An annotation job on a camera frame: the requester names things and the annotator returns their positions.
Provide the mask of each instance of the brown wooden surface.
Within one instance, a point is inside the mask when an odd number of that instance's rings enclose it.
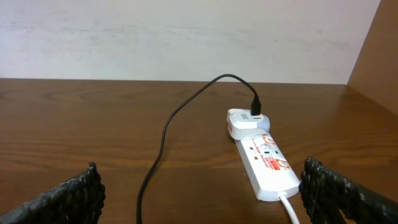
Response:
[[[136,196],[170,113],[204,83],[0,80],[0,213],[95,161],[106,186],[100,223],[134,223]],[[343,85],[254,84],[271,134],[297,175],[307,156],[398,200],[398,118]],[[216,83],[169,126],[143,202],[144,223],[289,223],[259,202],[226,130],[248,108],[240,83]],[[309,223],[300,194],[290,199]]]
[[[381,0],[348,85],[398,114],[398,1]]]

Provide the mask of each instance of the white charger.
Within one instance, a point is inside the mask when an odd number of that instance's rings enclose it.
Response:
[[[299,223],[287,198],[299,191],[300,181],[269,134],[268,117],[252,116],[249,110],[230,109],[226,120],[257,199],[281,200],[292,223]]]

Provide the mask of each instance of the white cable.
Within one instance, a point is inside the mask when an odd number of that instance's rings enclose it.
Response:
[[[286,198],[286,194],[281,194],[279,196],[280,201],[284,204],[287,213],[290,216],[290,219],[292,220],[292,224],[300,224],[299,219],[296,216],[296,213],[293,210],[293,207],[290,205],[289,201]]]

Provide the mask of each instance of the wood grain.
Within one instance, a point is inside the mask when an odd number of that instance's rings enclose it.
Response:
[[[348,85],[398,114],[398,1],[381,1]]]
[[[94,161],[107,196],[99,223],[134,223],[165,120],[203,85],[1,79],[0,213]],[[297,175],[313,156],[398,200],[398,117],[344,85],[254,87]],[[144,223],[289,223],[281,203],[256,200],[226,130],[226,111],[251,100],[240,83],[216,83],[176,115],[144,196]],[[309,223],[300,194],[290,201]]]

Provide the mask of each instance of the power strip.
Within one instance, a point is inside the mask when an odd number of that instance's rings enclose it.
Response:
[[[274,202],[297,194],[300,181],[270,134],[235,143],[258,200]]]

